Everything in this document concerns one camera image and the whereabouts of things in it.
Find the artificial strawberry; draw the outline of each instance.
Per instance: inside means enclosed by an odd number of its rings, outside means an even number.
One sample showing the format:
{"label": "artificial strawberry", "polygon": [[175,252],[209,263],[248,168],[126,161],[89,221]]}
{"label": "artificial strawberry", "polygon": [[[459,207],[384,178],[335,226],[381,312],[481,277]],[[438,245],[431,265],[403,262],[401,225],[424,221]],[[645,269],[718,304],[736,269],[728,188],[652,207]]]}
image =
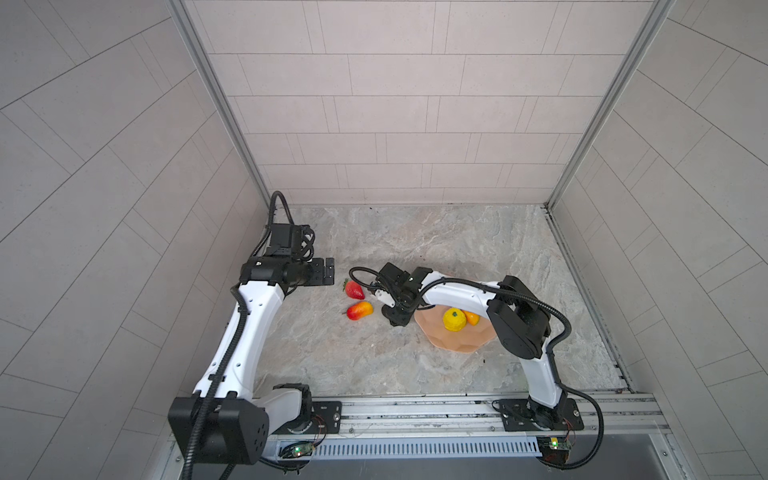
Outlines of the artificial strawberry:
{"label": "artificial strawberry", "polygon": [[357,282],[353,282],[352,280],[344,281],[344,292],[349,298],[353,298],[355,300],[362,300],[366,298],[365,293],[362,291],[362,287],[358,285]]}
{"label": "artificial strawberry", "polygon": [[352,305],[346,311],[346,316],[350,320],[359,320],[366,315],[373,313],[373,305],[368,302],[360,302]]}

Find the wall tile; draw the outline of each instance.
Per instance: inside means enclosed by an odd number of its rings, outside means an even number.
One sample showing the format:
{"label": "wall tile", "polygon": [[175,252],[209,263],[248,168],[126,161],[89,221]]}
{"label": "wall tile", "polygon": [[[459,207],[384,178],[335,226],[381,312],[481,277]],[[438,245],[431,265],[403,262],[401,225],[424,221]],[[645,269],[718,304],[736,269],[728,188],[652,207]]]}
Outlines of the wall tile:
{"label": "wall tile", "polygon": [[240,63],[240,56],[234,54],[208,55],[224,94],[253,95]]}
{"label": "wall tile", "polygon": [[629,260],[632,260],[638,253],[643,251],[645,247],[650,245],[650,242],[656,240],[656,237],[659,235],[661,235],[659,230],[655,225],[651,224],[638,238],[634,239],[634,241],[624,249],[624,255],[626,255]]}
{"label": "wall tile", "polygon": [[351,95],[346,55],[240,55],[253,95]]}
{"label": "wall tile", "polygon": [[560,43],[560,37],[563,35],[565,22],[568,20],[568,16],[571,14],[572,7],[573,2],[558,2],[558,7],[554,11],[552,23],[549,25],[547,40],[544,42],[544,47],[541,49],[542,54],[554,53],[555,49],[558,47],[558,43]]}
{"label": "wall tile", "polygon": [[232,151],[233,145],[221,116],[216,113],[205,121],[200,127],[200,136],[203,138],[210,153],[217,164],[221,165],[227,155]]}
{"label": "wall tile", "polygon": [[448,19],[451,11],[449,2],[435,3],[435,20],[432,27],[432,53],[444,54],[448,37]]}
{"label": "wall tile", "polygon": [[592,146],[621,181],[629,177],[650,148],[615,111],[605,121]]}
{"label": "wall tile", "polygon": [[673,167],[710,123],[645,75],[636,73],[616,103],[616,112]]}
{"label": "wall tile", "polygon": [[156,435],[121,430],[98,478],[138,480],[156,441]]}
{"label": "wall tile", "polygon": [[760,364],[749,352],[729,356],[719,362],[710,363],[698,369],[699,376],[706,386],[712,386],[761,371],[763,369],[760,368]]}
{"label": "wall tile", "polygon": [[637,165],[635,165],[627,178],[624,179],[624,186],[632,190],[632,188],[637,185],[637,181],[645,175],[645,172],[648,171],[648,168],[650,168],[657,158],[660,158],[659,154],[653,148],[648,148],[645,155],[643,155]]}
{"label": "wall tile", "polygon": [[69,173],[0,114],[0,238],[69,178]]}
{"label": "wall tile", "polygon": [[161,94],[134,46],[125,42],[43,85],[24,101],[87,159]]}
{"label": "wall tile", "polygon": [[575,2],[556,52],[623,55],[649,7],[647,2]]}
{"label": "wall tile", "polygon": [[133,310],[128,312],[128,316],[125,317],[122,327],[134,335],[140,336],[149,343],[159,347],[163,346],[163,343],[168,336],[167,331],[161,329],[159,326],[145,319]]}
{"label": "wall tile", "polygon": [[622,249],[650,225],[648,216],[607,164],[600,167],[586,191]]}
{"label": "wall tile", "polygon": [[77,397],[75,392],[0,375],[0,406],[3,407],[63,418]]}
{"label": "wall tile", "polygon": [[656,325],[663,319],[659,307],[653,306],[649,310],[641,313],[636,319],[631,320],[629,326],[632,328],[632,332],[637,335],[649,326]]}
{"label": "wall tile", "polygon": [[553,214],[565,241],[568,242],[568,249],[571,251],[576,267],[583,269],[592,261],[592,253],[587,248],[584,238],[581,237],[581,232],[578,231],[565,202],[558,202],[554,206]]}
{"label": "wall tile", "polygon": [[694,276],[746,245],[663,158],[650,166],[632,195]]}
{"label": "wall tile", "polygon": [[558,94],[603,96],[622,58],[622,55],[575,55]]}
{"label": "wall tile", "polygon": [[268,176],[275,190],[339,187],[333,165],[267,165],[261,171]]}
{"label": "wall tile", "polygon": [[159,259],[133,230],[120,225],[7,372],[80,391]]}
{"label": "wall tile", "polygon": [[213,53],[312,53],[301,2],[194,4]]}
{"label": "wall tile", "polygon": [[152,228],[141,215],[136,213],[136,210],[131,209],[131,211],[128,212],[128,215],[123,219],[123,223],[145,242],[149,243],[150,247],[154,248],[160,255],[162,255],[165,249],[168,248],[168,242],[165,241],[163,236],[160,235],[157,230]]}
{"label": "wall tile", "polygon": [[541,53],[557,4],[451,4],[445,53]]}
{"label": "wall tile", "polygon": [[632,265],[694,366],[745,350],[739,336],[663,237],[651,242]]}
{"label": "wall tile", "polygon": [[637,318],[654,304],[643,282],[606,225],[587,242],[621,312],[628,321]]}
{"label": "wall tile", "polygon": [[715,85],[717,85],[723,75],[725,75],[730,66],[733,65],[740,55],[741,54],[738,51],[726,47],[723,53],[720,54],[720,57],[717,58],[714,65],[712,65],[712,68],[709,69],[704,75],[704,78],[702,78],[699,84],[696,85],[694,91],[688,95],[685,104],[694,110],[699,108],[699,105],[704,101],[704,98],[710,94],[712,89],[715,88]]}
{"label": "wall tile", "polygon": [[150,0],[52,0],[51,4],[91,57],[168,18],[165,5]]}
{"label": "wall tile", "polygon": [[762,261],[755,250],[746,246],[700,276],[699,284],[709,293]]}
{"label": "wall tile", "polygon": [[317,2],[302,2],[306,29],[310,34],[312,53],[326,53],[326,41],[323,36],[323,26],[320,22],[320,11]]}
{"label": "wall tile", "polygon": [[475,162],[479,164],[543,164],[556,134],[483,134]]}
{"label": "wall tile", "polygon": [[374,164],[374,134],[301,134],[304,161],[308,164]]}
{"label": "wall tile", "polygon": [[431,2],[319,2],[327,53],[431,53]]}
{"label": "wall tile", "polygon": [[48,0],[29,0],[26,4],[75,64],[79,65],[90,58]]}
{"label": "wall tile", "polygon": [[462,95],[557,95],[572,60],[567,55],[467,55]]}
{"label": "wall tile", "polygon": [[5,370],[31,335],[31,331],[0,319],[0,369]]}
{"label": "wall tile", "polygon": [[431,187],[495,187],[501,165],[436,164],[432,166]]}
{"label": "wall tile", "polygon": [[362,205],[366,202],[362,188],[289,190],[294,205]]}
{"label": "wall tile", "polygon": [[61,419],[0,408],[0,465],[8,478],[27,478],[53,438]]}
{"label": "wall tile", "polygon": [[422,184],[421,165],[347,165],[346,174],[354,188],[416,188]]}
{"label": "wall tile", "polygon": [[711,3],[703,7],[693,29],[763,63],[768,62],[768,41],[763,28],[768,18],[768,5],[760,0]]}
{"label": "wall tile", "polygon": [[194,62],[187,51],[172,19],[168,19],[141,33],[152,54],[163,69],[171,85],[184,80],[195,70]]}
{"label": "wall tile", "polygon": [[192,287],[136,399],[135,408],[157,415],[167,414],[213,308],[214,303]]}
{"label": "wall tile", "polygon": [[627,320],[624,318],[618,303],[616,303],[611,289],[605,283],[598,265],[594,261],[590,262],[582,269],[581,274],[594,302],[598,306],[598,311],[607,328],[608,335],[617,347],[620,361],[623,361],[624,365],[632,365],[638,360],[643,359],[643,350],[640,348],[632,330],[627,324]]}
{"label": "wall tile", "polygon": [[442,188],[366,188],[366,204],[441,204]]}
{"label": "wall tile", "polygon": [[459,55],[350,55],[355,95],[458,95]]}
{"label": "wall tile", "polygon": [[667,20],[648,49],[640,70],[685,101],[725,47]]}
{"label": "wall tile", "polygon": [[440,97],[437,131],[514,132],[523,102],[522,97]]}
{"label": "wall tile", "polygon": [[507,179],[507,187],[553,188],[562,172],[562,165],[514,164]]}
{"label": "wall tile", "polygon": [[468,134],[387,134],[387,163],[463,164]]}
{"label": "wall tile", "polygon": [[637,340],[696,452],[722,452],[739,445],[667,322],[646,329]]}
{"label": "wall tile", "polygon": [[170,242],[211,176],[199,150],[188,141],[141,196],[134,209]]}
{"label": "wall tile", "polygon": [[598,209],[594,207],[587,192],[584,191],[584,188],[578,182],[571,180],[568,184],[563,193],[563,203],[568,207],[568,212],[571,213],[576,227],[582,233],[586,231],[599,215]]}
{"label": "wall tile", "polygon": [[[246,255],[250,255],[250,251],[253,249],[253,245],[259,241],[256,238],[256,235],[261,234],[264,222],[260,223],[262,228],[255,229],[253,231],[255,233],[252,238],[253,242],[249,245],[250,248],[247,249]],[[237,272],[238,274],[240,272],[239,264],[237,265]],[[224,291],[219,295],[219,298],[216,301],[216,305],[214,306],[214,310],[210,314],[210,317],[208,318],[208,321],[205,325],[203,335],[200,337],[200,342],[198,342],[197,348],[194,350],[192,360],[189,362],[189,368],[187,369],[184,380],[181,383],[181,389],[194,392],[194,387],[208,369],[210,361],[214,357],[214,354],[219,347],[221,337],[224,335],[224,330],[227,329],[227,323],[233,317],[233,312],[236,308],[237,303],[235,302],[235,299],[232,297],[231,293]]]}
{"label": "wall tile", "polygon": [[205,278],[217,291],[223,287],[227,272],[240,241],[243,239],[247,224],[243,222],[237,211],[232,208],[224,220],[219,234],[208,252],[200,275]]}
{"label": "wall tile", "polygon": [[224,222],[240,189],[247,181],[250,181],[250,176],[237,151],[233,149],[198,200],[217,226]]}
{"label": "wall tile", "polygon": [[194,96],[197,99],[197,103],[200,104],[200,108],[203,109],[203,113],[206,115],[206,117],[213,115],[216,111],[216,106],[210,97],[210,93],[208,93],[208,90],[203,84],[203,79],[200,76],[200,72],[190,74],[190,76],[187,77],[187,83],[189,83],[189,85],[192,87],[192,91],[194,92]]}
{"label": "wall tile", "polygon": [[149,187],[204,122],[192,88],[182,82],[128,124],[109,148]]}
{"label": "wall tile", "polygon": [[108,149],[70,177],[0,243],[0,318],[40,325],[143,191]]}
{"label": "wall tile", "polygon": [[62,468],[79,478],[96,477],[158,350],[119,330],[30,478],[55,477]]}
{"label": "wall tile", "polygon": [[[337,98],[337,107],[341,98],[347,97]],[[237,97],[237,104],[252,134],[328,131],[320,97]]]}
{"label": "wall tile", "polygon": [[442,201],[446,204],[511,204],[517,188],[447,188]]}
{"label": "wall tile", "polygon": [[768,237],[768,167],[713,128],[678,166],[680,175],[763,258]]}
{"label": "wall tile", "polygon": [[70,174],[84,163],[23,100],[3,108],[2,113]]}
{"label": "wall tile", "polygon": [[766,307],[765,282],[768,280],[768,266],[756,266],[719,286],[710,297],[717,308],[728,319],[760,365],[768,366],[768,352],[762,347],[768,339],[763,322]]}
{"label": "wall tile", "polygon": [[336,113],[342,132],[421,132],[427,97],[336,97]]}
{"label": "wall tile", "polygon": [[599,97],[539,97],[526,131],[580,134],[599,103]]}
{"label": "wall tile", "polygon": [[765,397],[765,391],[768,391],[768,376],[764,372],[710,387],[717,405],[723,410],[757,470],[763,476],[768,472],[768,459],[762,454],[760,443],[767,440],[768,435],[765,429],[755,428],[755,422],[750,420],[750,412],[757,411],[761,400]]}
{"label": "wall tile", "polygon": [[157,82],[157,86],[160,87],[163,93],[169,91],[173,85],[170,84],[168,77],[163,73],[163,68],[157,63],[157,59],[154,57],[154,54],[152,53],[152,50],[150,50],[149,45],[147,45],[147,41],[144,37],[142,35],[136,35],[131,37],[129,42],[136,48],[136,51],[139,52],[141,60],[147,66],[147,70],[149,70],[152,78]]}
{"label": "wall tile", "polygon": [[528,129],[528,124],[531,122],[533,110],[536,108],[536,102],[538,102],[538,97],[525,98],[525,103],[523,104],[523,109],[520,112],[518,123],[515,125],[515,132],[523,133]]}
{"label": "wall tile", "polygon": [[740,56],[697,111],[764,160],[768,159],[765,111],[768,65]]}
{"label": "wall tile", "polygon": [[74,62],[24,2],[4,2],[0,18],[0,64],[8,66],[0,71],[0,106],[74,67]]}
{"label": "wall tile", "polygon": [[705,453],[699,455],[710,475],[757,475],[757,469],[744,451]]}
{"label": "wall tile", "polygon": [[166,331],[170,330],[213,242],[214,238],[197,217],[187,216],[133,310]]}

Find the marble table surface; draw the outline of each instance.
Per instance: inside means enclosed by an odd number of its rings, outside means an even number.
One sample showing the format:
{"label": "marble table surface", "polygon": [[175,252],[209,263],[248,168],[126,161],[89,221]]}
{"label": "marble table surface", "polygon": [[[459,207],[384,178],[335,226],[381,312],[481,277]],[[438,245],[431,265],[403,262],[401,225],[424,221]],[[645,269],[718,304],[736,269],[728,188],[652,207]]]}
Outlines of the marble table surface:
{"label": "marble table surface", "polygon": [[[497,339],[472,354],[439,349],[413,320],[390,326],[376,300],[374,314],[347,319],[354,303],[342,288],[349,268],[378,270],[388,261],[471,280],[518,276],[571,320],[573,333],[555,348],[563,381],[578,389],[622,387],[541,207],[304,207],[291,213],[315,230],[316,256],[336,259],[336,285],[302,287],[286,298],[257,367],[257,397],[283,382],[308,383],[315,396],[527,389],[520,362]],[[277,219],[284,219],[282,211]],[[551,321],[559,333],[562,326]]]}

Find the yellow fruit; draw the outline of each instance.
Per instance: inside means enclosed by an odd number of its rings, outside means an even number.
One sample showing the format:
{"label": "yellow fruit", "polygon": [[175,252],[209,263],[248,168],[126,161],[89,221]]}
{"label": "yellow fruit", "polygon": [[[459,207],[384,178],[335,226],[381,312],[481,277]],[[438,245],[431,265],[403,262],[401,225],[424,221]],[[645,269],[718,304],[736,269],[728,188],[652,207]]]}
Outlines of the yellow fruit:
{"label": "yellow fruit", "polygon": [[446,330],[458,332],[467,325],[467,316],[458,308],[451,308],[443,314],[442,324]]}
{"label": "yellow fruit", "polygon": [[470,325],[477,325],[480,321],[480,315],[477,313],[468,312],[466,310],[462,310],[462,312],[464,312],[464,314],[467,316],[467,322]]}

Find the black cable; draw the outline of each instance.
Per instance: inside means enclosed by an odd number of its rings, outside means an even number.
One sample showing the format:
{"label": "black cable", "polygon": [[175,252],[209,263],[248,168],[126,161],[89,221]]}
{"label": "black cable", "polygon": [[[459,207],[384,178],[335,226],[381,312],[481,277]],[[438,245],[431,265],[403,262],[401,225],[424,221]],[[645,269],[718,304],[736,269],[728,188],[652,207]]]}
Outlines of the black cable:
{"label": "black cable", "polygon": [[230,473],[235,469],[235,464],[230,463],[227,465],[227,467],[224,469],[223,472],[221,472],[221,476],[219,477],[219,480],[227,480],[230,477]]}
{"label": "black cable", "polygon": [[192,433],[190,434],[189,442],[187,443],[187,454],[184,456],[184,467],[181,469],[181,478],[183,480],[192,479],[194,458],[197,455],[197,449],[200,448],[200,440],[203,435],[203,429],[205,428],[205,421],[210,413],[210,407],[214,402],[214,397],[216,396],[216,391],[219,389],[219,384],[221,384],[221,380],[224,377],[224,370],[227,368],[227,364],[230,362],[230,359],[235,352],[237,343],[243,335],[243,330],[245,330],[245,324],[248,320],[248,314],[250,312],[248,311],[248,305],[246,304],[245,299],[240,295],[240,291],[238,290],[239,286],[239,283],[236,284],[230,288],[230,292],[235,297],[235,300],[237,300],[237,310],[240,312],[240,321],[237,323],[237,328],[235,329],[234,335],[232,335],[232,340],[227,347],[227,351],[224,352],[221,361],[219,361],[219,367],[216,369],[216,373],[214,373],[214,377],[210,381],[208,392],[205,394],[203,404],[200,406],[200,410],[198,410],[197,417],[194,420]]}

